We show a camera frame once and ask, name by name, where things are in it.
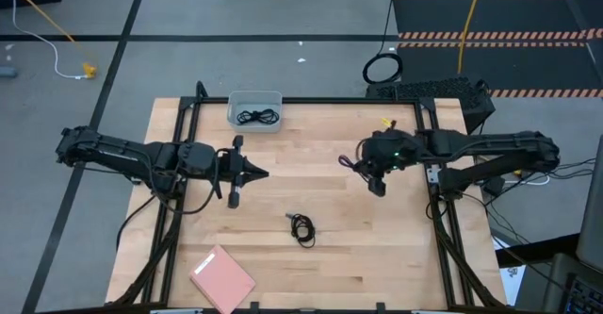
yellow cable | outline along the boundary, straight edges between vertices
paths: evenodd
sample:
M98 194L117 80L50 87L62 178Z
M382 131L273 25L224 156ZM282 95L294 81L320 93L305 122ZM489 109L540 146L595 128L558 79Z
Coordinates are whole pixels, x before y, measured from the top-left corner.
M71 41L73 44L75 44L82 51L82 53L84 53L84 56L86 56L89 59L94 59L94 57L90 56L86 52L86 50L77 41L75 41L70 34L67 33L67 31L63 30L62 27L60 27L57 23L55 23L55 21L53 21L52 18L50 18L41 8L38 8L36 3L32 2L31 0L25 0L25 1L27 3L29 3L29 5L32 6L40 15L42 15L52 26L54 26L58 31L60 31L63 35L65 35L65 37L67 37L67 39L69 41ZM96 75L96 67L92 66L88 63L84 63L84 72L86 73L86 75L90 75L90 76L94 77Z
M464 50L464 40L467 37L467 30L469 29L469 24L471 23L471 17L473 17L473 10L477 5L478 0L473 0L471 3L471 9L469 10L469 15L467 16L467 21L464 23L463 35L461 37L461 48L459 50L459 64L457 67L457 74L460 74L463 70L463 50Z

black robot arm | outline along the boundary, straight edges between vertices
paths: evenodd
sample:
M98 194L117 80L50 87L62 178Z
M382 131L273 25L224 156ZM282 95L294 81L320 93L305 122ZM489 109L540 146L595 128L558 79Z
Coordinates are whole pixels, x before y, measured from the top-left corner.
M440 194L448 199L460 198L470 184L490 177L515 170L548 173L559 165L559 148L539 132L469 136L454 130L423 130L411 135L395 129L395 124L361 140L356 148L356 163L346 157L339 159L359 173L368 189L378 196L385 195L385 174L417 163L443 164L464 156L498 156L466 169L441 169L434 179L437 178Z
M72 167L76 163L94 162L128 178L143 181L164 198L175 198L182 179L212 182L221 198L220 181L231 183L228 207L238 207L238 188L267 177L240 154L243 137L236 136L233 147L215 151L213 147L193 142L151 142L142 144L97 133L87 126L65 128L57 148L57 162Z

wooden table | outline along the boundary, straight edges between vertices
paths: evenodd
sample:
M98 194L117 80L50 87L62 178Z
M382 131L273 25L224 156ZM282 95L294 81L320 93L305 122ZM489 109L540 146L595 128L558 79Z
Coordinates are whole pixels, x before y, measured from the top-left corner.
M178 99L155 100L147 142L171 140L177 106ZM441 128L464 131L457 100L436 100L436 107ZM229 147L235 132L225 116L226 105L202 105L196 140ZM377 302L388 309L446 308L433 226L425 216L423 167L388 175L387 195L378 198L357 174L337 163L341 154L353 157L360 139L383 128L382 117L398 121L398 129L416 129L411 106L296 104L284 105L278 134L246 134L242 153L270 177L245 186L238 209L229 209L226 199L214 199L203 212L184 217L169 305L212 306L188 274L220 244L256 282L241 307L258 301L261 308L374 309ZM464 157L451 166L470 164L472 159ZM228 192L229 186L223 184L222 190ZM197 207L209 191L208 182L191 181L185 208ZM467 193L481 197L477 188ZM134 187L128 211L149 194L144 186ZM147 261L157 208L153 203L123 231L107 300L119 297ZM286 212L312 219L318 231L314 248L301 248L291 237ZM457 201L457 212L468 263L505 302L483 207L464 198ZM450 262L461 303L458 272Z

cable bundle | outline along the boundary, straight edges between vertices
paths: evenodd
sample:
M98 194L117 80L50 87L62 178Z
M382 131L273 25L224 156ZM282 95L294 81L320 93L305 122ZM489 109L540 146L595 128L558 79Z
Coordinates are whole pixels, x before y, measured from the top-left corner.
M286 217L291 219L291 236L298 241L301 247L303 248L312 248L317 243L316 229L312 224L312 220L309 217L301 215L301 214L286 214ZM305 228L308 233L301 237L300 229ZM305 243L312 241L312 244L306 245Z
M268 108L264 111L249 112L244 110L236 116L236 121L239 125L247 124L249 122L259 122L261 124L270 125L279 122L280 118L278 112Z

pink notebook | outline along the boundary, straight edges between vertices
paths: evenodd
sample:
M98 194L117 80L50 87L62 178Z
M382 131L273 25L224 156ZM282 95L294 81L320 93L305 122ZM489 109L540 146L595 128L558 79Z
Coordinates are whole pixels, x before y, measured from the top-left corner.
M190 272L190 279L222 314L232 313L255 287L255 281L218 245Z

